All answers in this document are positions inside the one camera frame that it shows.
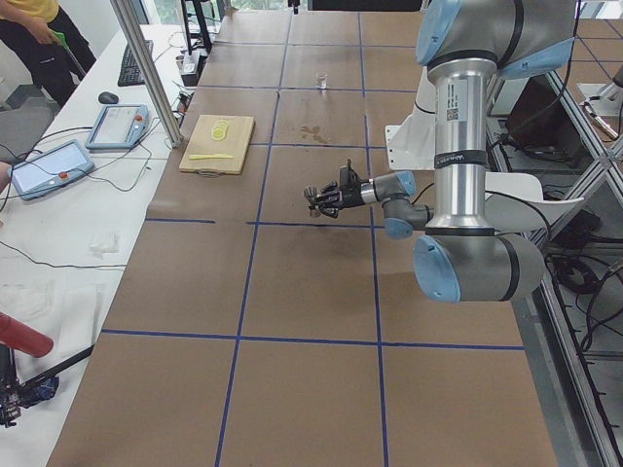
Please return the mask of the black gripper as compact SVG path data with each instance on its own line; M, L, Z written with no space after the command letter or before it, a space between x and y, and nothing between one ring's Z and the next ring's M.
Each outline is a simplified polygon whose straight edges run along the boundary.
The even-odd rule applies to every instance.
M359 183L341 185L333 180L321 189L311 188L313 200L337 200L336 206L312 203L309 206L311 217L338 217L340 209L363 205L361 185Z

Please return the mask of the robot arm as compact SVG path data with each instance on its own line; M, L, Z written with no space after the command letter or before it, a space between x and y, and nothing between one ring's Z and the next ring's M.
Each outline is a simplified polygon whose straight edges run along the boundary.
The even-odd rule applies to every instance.
M545 265L524 238L486 214L486 91L492 77L519 79L562 66L576 26L573 1L435 1L427 7L416 58L435 89L432 210L412 203L414 175L368 180L350 167L322 189L306 188L311 214L336 217L379 203L385 232L419 231L413 262L421 290L441 302L508 302L530 294Z

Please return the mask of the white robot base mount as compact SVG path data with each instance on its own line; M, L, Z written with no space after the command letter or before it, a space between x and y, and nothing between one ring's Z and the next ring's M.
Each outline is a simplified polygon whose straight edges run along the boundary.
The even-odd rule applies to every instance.
M385 143L392 170L432 170L438 155L451 151L445 133L448 106L439 90L448 77L446 65L425 67L412 113L400 126L385 127Z

